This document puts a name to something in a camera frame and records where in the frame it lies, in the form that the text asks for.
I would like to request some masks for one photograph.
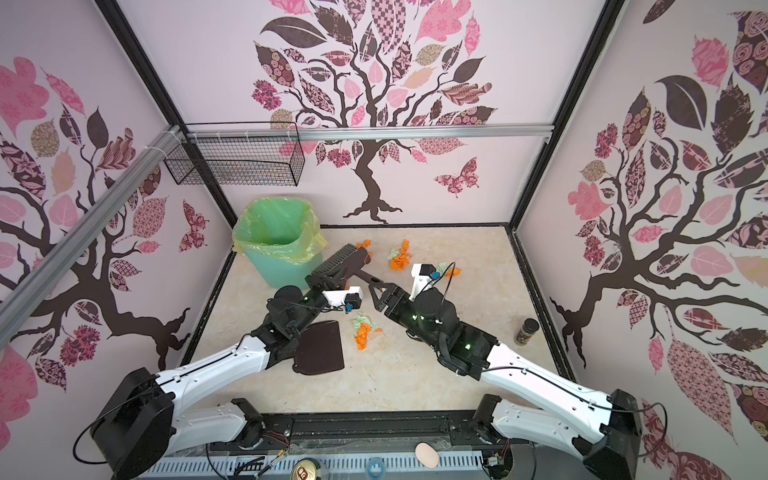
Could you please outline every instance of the trash can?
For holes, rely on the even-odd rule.
[[[255,200],[232,231],[234,250],[245,253],[266,283],[274,288],[308,288],[304,277],[323,261],[328,242],[310,202],[274,197]]]

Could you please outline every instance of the pink wall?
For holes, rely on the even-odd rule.
[[[630,3],[521,227],[578,379],[667,407],[639,479],[765,477],[767,58],[765,2]]]
[[[0,297],[165,128],[92,2],[6,4]],[[178,364],[229,246],[205,189],[161,165],[0,352],[4,477],[109,475],[72,442],[126,373]],[[90,439],[78,451],[101,458]]]

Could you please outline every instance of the wire basket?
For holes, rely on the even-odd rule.
[[[248,123],[269,124],[272,130],[189,133],[165,158],[176,183],[297,186],[304,152],[296,124]]]

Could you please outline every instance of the black cable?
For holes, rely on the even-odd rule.
[[[587,403],[589,406],[594,407],[596,409],[603,409],[603,410],[608,410],[610,412],[618,412],[618,413],[642,413],[642,412],[647,412],[648,410],[652,410],[653,407],[655,407],[656,405],[660,406],[661,409],[664,411],[664,430],[661,433],[661,438],[659,439],[659,442],[656,444],[655,447],[653,447],[650,451],[645,452],[642,455],[638,455],[637,456],[638,458],[647,457],[650,454],[652,454],[653,452],[656,452],[659,449],[659,447],[661,446],[661,444],[664,443],[664,439],[667,437],[667,423],[669,421],[669,417],[667,416],[667,409],[666,409],[666,407],[664,407],[664,404],[661,403],[661,402],[656,402],[653,405],[649,405],[649,406],[645,407],[644,409],[635,409],[635,410],[614,409],[614,408],[611,408],[611,407],[603,407],[603,406],[600,406],[600,405],[598,405],[596,403],[590,402],[589,400],[586,400],[585,398],[580,397],[579,395],[576,395],[572,391],[566,389],[563,386],[558,385],[555,382],[552,382],[547,377],[539,375],[538,373],[534,372],[533,370],[529,370],[529,369],[526,369],[526,368],[523,368],[523,367],[520,367],[520,366],[495,366],[495,367],[492,367],[490,369],[481,370],[480,373],[493,372],[494,370],[521,370],[521,371],[526,371],[527,373],[535,375],[538,378],[544,380],[545,382],[551,383],[552,385],[558,387],[563,392],[566,392],[568,395],[576,397],[577,399],[581,400],[584,403]]]

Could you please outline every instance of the marble floor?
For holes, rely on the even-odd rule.
[[[354,228],[324,229],[329,257],[346,243],[371,240],[373,253],[365,270],[384,281],[410,291],[410,266],[398,272],[389,267],[389,249],[410,241],[413,263],[456,262],[462,269],[451,283],[448,299],[456,305],[459,319],[471,323],[515,349],[522,356],[556,371],[544,334],[536,333],[528,345],[516,346],[513,338],[522,322],[536,317],[525,282],[503,227]],[[435,360],[423,343],[406,336],[405,330],[371,303],[360,279],[350,285],[363,287],[360,311],[381,328],[371,333],[368,346],[359,351],[353,319],[356,312],[324,313],[318,321],[339,321],[345,368],[318,376],[292,370],[286,360],[273,368],[233,382],[201,401],[199,407],[215,406],[244,397],[260,412],[359,412],[403,410],[475,409],[486,393],[527,405],[498,387],[457,376]],[[439,288],[444,291],[447,278]],[[193,361],[236,343],[259,326],[266,314],[266,300],[276,289],[268,287],[253,264],[238,255],[198,344]]]

